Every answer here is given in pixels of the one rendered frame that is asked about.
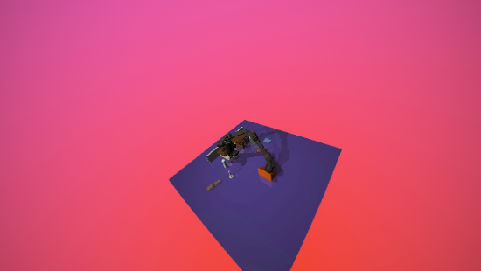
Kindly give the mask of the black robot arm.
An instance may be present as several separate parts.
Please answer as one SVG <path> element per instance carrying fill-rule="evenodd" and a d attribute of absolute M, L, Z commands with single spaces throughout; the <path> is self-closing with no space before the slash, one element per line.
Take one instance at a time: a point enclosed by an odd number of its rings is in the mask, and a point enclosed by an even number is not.
<path fill-rule="evenodd" d="M 230 141 L 230 139 L 232 139 L 235 136 L 239 136 L 239 135 L 243 135 L 243 134 L 248 135 L 258 145 L 258 147 L 260 148 L 260 150 L 264 154 L 264 156 L 265 156 L 264 159 L 268 162 L 266 167 L 265 167 L 265 171 L 268 172 L 268 173 L 274 173 L 273 172 L 273 170 L 275 168 L 274 158 L 265 150 L 265 148 L 263 147 L 263 145 L 259 141 L 257 134 L 254 133 L 254 132 L 250 132 L 246 129 L 243 129 L 243 130 L 234 132 L 232 134 L 224 134 L 223 139 L 221 141 L 220 140 L 217 141 L 217 147 L 226 146 L 226 148 L 230 148 L 231 145 L 232 145 L 233 146 L 232 148 L 234 149 L 234 148 L 236 148 L 236 144 L 232 143 L 232 141 Z"/>

